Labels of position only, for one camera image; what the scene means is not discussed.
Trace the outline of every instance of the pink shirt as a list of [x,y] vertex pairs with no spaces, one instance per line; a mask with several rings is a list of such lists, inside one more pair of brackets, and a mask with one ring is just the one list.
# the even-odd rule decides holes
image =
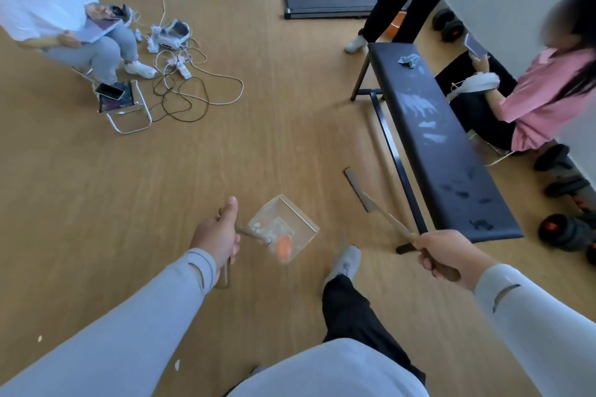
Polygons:
[[546,49],[536,57],[500,105],[498,118],[516,122],[511,142],[513,151],[538,149],[555,138],[563,125],[582,113],[594,99],[596,88],[549,104],[577,71],[595,57],[593,49],[581,49],[551,58],[555,50]]

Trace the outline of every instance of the white t-shirt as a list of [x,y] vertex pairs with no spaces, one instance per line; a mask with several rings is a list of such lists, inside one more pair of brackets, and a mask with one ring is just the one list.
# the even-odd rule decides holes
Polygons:
[[0,0],[0,25],[15,41],[56,37],[78,31],[87,19],[85,5],[98,0]]

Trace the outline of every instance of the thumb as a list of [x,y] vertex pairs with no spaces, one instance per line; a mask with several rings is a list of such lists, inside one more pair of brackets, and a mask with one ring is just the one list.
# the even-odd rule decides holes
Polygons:
[[236,217],[238,216],[238,200],[234,196],[230,196],[227,204],[219,219],[219,223],[229,223],[234,225]]

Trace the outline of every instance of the gray sneaker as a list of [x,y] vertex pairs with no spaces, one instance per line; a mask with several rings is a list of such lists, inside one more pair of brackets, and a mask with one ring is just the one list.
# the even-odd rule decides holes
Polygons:
[[347,246],[337,257],[335,264],[333,264],[332,272],[323,281],[323,287],[338,275],[346,275],[350,278],[350,281],[353,281],[354,275],[358,271],[358,266],[360,266],[361,256],[362,252],[356,245]]

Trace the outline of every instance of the gray sleeve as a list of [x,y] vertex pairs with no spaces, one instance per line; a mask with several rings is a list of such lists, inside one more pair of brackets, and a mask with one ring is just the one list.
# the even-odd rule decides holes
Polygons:
[[[202,285],[194,264],[203,276]],[[192,249],[135,295],[0,387],[0,397],[148,397],[214,286],[216,268]]]
[[596,324],[509,265],[484,272],[476,302],[544,397],[596,389]]

